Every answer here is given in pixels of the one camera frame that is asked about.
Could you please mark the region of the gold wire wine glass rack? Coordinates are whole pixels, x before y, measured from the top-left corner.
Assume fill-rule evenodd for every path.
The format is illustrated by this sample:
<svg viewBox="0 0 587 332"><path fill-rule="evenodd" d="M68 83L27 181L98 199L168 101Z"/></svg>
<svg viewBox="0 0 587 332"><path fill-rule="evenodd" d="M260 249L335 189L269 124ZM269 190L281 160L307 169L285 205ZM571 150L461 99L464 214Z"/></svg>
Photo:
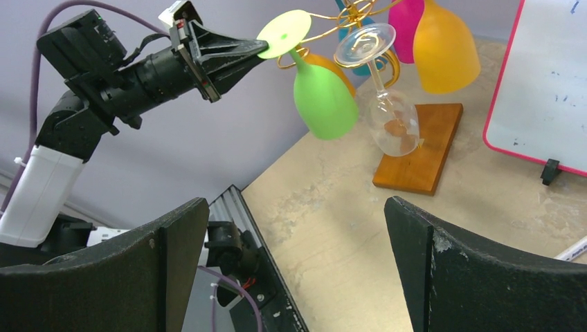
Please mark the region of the gold wire wine glass rack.
<svg viewBox="0 0 587 332"><path fill-rule="evenodd" d="M343 65L312 55L308 48L290 50L298 69L294 100L310 131L323 140L327 125L316 110L331 109L339 98L356 93L342 72ZM383 157L372 183L416 194L435 194L442 170L463 113L462 104L413 104L392 89L400 76L400 61L390 49L378 57L363 57L350 67L368 66L376 88L368 101L355 100L342 107L353 115L345 126L352 127L359 110L365 111L370 133Z"/></svg>

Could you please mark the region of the clear wine glass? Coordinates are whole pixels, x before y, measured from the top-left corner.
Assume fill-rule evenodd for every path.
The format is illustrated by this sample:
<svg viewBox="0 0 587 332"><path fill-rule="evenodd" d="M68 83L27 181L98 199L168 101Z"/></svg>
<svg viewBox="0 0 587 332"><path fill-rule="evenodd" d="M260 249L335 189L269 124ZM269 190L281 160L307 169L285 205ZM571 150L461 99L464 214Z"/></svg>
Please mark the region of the clear wine glass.
<svg viewBox="0 0 587 332"><path fill-rule="evenodd" d="M359 50L367 51L358 61L369 66L374 83L374 93L359 103L370 133L382 152L388 156L400 157L414 151L419 142L419 119L415 105L392 85L400 73L399 60L391 47L396 39L396 30L390 24L375 23L357 30L363 33L359 38L363 45ZM355 66L349 50L343 50L340 41L334 53L334 61L345 68Z"/></svg>

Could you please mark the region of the orange plastic wine glass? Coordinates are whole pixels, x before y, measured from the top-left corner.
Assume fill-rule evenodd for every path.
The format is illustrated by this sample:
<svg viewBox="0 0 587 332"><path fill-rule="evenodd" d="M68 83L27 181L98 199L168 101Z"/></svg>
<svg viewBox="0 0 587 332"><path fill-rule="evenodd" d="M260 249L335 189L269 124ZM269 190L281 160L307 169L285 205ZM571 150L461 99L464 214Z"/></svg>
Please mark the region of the orange plastic wine glass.
<svg viewBox="0 0 587 332"><path fill-rule="evenodd" d="M321 66L326 68L336 74L339 79L346 85L348 91L350 92L351 96L354 98L356 95L356 90L352 85L351 81L348 79L346 74L343 72L342 68L338 66L333 60L327 59L322 55L318 55L315 53L307 53L304 57L304 60L308 64L313 64L317 66Z"/></svg>

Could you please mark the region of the pink plastic wine glass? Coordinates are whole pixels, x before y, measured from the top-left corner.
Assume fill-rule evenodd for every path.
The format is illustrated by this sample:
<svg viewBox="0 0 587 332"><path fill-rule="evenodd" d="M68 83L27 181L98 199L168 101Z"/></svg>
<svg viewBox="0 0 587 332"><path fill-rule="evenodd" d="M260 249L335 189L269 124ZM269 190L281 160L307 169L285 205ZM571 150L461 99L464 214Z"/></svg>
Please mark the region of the pink plastic wine glass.
<svg viewBox="0 0 587 332"><path fill-rule="evenodd" d="M415 63L413 42L423 11L423 0L403 0L389 9L388 23L396 30L395 53L402 63Z"/></svg>

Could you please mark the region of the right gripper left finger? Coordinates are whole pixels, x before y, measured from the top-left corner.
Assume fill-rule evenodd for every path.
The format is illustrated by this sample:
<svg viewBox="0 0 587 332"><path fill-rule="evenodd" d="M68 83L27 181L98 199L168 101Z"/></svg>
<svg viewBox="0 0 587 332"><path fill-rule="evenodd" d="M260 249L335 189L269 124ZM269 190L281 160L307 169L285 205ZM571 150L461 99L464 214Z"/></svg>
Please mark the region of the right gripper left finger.
<svg viewBox="0 0 587 332"><path fill-rule="evenodd" d="M1 269L2 331L180 331L209 217L196 198L41 266Z"/></svg>

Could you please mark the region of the blue plastic wine glass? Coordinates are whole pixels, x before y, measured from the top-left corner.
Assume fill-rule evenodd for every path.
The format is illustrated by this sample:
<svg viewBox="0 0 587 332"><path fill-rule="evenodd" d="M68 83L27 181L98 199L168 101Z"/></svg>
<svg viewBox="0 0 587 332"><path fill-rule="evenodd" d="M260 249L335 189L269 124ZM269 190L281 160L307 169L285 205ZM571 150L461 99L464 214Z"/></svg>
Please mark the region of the blue plastic wine glass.
<svg viewBox="0 0 587 332"><path fill-rule="evenodd" d="M362 41L359 41L360 37L363 37L363 33L358 33L357 30L364 27L365 25L374 24L374 20L370 17L366 17L361 20L359 26L351 26L349 28L340 28L338 30L338 40L343 42L343 50L349 50L350 55L344 56L345 59L351 59L355 66L351 68L351 71L357 76L370 76L371 72L369 66L363 63L361 66L358 65L358 61L365 57L368 53L366 50L359 50L363 45Z"/></svg>

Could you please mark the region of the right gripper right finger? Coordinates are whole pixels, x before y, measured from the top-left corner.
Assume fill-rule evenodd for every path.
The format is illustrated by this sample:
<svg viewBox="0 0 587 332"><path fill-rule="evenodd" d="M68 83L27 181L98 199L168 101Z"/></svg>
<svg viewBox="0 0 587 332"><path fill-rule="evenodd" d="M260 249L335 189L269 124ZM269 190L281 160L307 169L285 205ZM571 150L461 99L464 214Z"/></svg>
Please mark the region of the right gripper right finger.
<svg viewBox="0 0 587 332"><path fill-rule="evenodd" d="M585 331L586 266L518 250L401 197L384 214L414 331Z"/></svg>

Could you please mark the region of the yellow plastic wine glass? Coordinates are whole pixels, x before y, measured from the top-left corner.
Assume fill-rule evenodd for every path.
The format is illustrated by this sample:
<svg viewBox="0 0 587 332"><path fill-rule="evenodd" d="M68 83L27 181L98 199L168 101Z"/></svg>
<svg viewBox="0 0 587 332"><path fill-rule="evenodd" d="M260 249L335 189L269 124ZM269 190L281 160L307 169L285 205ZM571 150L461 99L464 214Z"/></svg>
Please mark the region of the yellow plastic wine glass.
<svg viewBox="0 0 587 332"><path fill-rule="evenodd" d="M473 35L466 23L436 1L425 1L413 55L423 90L445 94L463 89L480 74Z"/></svg>

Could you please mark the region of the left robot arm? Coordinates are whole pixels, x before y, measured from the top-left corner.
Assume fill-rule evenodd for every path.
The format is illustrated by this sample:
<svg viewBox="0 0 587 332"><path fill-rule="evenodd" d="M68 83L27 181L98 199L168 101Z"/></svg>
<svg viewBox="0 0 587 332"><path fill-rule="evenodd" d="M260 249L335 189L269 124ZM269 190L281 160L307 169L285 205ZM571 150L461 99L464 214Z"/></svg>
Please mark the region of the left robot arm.
<svg viewBox="0 0 587 332"><path fill-rule="evenodd" d="M209 30L189 1L178 1L165 11L168 31L153 28L141 42L168 38L170 45L142 57L140 48L128 53L99 14L109 4L86 1L86 12L52 27L56 15L72 6L65 1L54 8L37 39L30 110L37 110L41 59L68 89L42 126L32 123L26 157L1 206L3 267L41 265L86 246L93 225L61 209L102 136L118 133L115 120L139 129L145 112L193 89L216 102L269 48L264 40Z"/></svg>

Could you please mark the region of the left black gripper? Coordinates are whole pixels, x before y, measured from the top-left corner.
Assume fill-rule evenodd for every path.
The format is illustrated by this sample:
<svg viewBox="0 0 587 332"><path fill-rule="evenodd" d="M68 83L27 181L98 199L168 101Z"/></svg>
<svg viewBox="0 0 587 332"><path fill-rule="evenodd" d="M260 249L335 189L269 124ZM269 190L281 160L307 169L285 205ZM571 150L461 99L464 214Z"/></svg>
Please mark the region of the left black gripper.
<svg viewBox="0 0 587 332"><path fill-rule="evenodd" d="M196 19L177 19L170 28L172 50L179 56L203 99L210 103L230 91L264 60L269 43L214 33Z"/></svg>

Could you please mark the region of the green plastic wine glass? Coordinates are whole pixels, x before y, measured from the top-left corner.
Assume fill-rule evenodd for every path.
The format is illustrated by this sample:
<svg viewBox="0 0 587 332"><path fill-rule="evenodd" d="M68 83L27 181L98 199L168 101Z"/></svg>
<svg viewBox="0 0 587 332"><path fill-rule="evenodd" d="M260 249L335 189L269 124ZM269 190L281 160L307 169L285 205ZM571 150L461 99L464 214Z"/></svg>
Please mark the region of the green plastic wine glass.
<svg viewBox="0 0 587 332"><path fill-rule="evenodd" d="M259 57L291 56L297 70L293 98L299 116L315 137L334 140L353 128L359 118L359 109L336 74L304 60L309 51L301 44L310 28L311 15L304 10L290 10L278 15L257 35L259 40L269 43L269 49Z"/></svg>

